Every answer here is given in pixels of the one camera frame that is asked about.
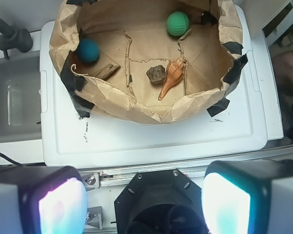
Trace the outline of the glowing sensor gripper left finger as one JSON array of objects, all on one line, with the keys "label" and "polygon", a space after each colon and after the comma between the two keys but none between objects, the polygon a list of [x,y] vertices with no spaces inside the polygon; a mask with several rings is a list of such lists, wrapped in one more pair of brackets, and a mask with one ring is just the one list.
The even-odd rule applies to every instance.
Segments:
[{"label": "glowing sensor gripper left finger", "polygon": [[71,166],[0,166],[0,234],[81,234],[88,198]]}]

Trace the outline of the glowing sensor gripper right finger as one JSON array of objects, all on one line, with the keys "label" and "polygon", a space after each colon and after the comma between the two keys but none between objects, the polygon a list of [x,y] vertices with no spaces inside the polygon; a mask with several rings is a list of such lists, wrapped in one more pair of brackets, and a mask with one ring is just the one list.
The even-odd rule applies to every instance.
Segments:
[{"label": "glowing sensor gripper right finger", "polygon": [[293,234],[293,159],[212,162],[202,208],[213,234]]}]

